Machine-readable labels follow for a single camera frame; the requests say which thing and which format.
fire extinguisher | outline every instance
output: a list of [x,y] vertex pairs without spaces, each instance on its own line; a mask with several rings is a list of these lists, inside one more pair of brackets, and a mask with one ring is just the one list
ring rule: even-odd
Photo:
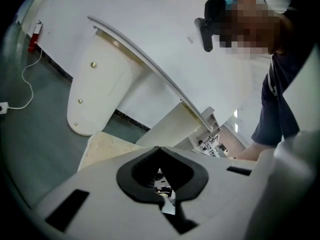
[[42,26],[43,26],[43,24],[40,20],[37,24],[35,24],[33,34],[32,34],[31,40],[30,40],[28,52],[34,52],[36,50],[36,45],[37,45],[37,41],[38,41]]

black slot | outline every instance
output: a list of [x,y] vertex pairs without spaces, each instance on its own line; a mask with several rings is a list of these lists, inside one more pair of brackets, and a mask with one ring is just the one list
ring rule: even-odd
[[89,192],[76,189],[46,218],[45,222],[64,232],[88,195]]
[[235,167],[235,166],[230,166],[226,170],[230,171],[230,172],[234,172],[236,174],[242,174],[242,175],[245,175],[245,176],[249,176],[250,173],[252,172],[252,170],[239,168],[239,167]]

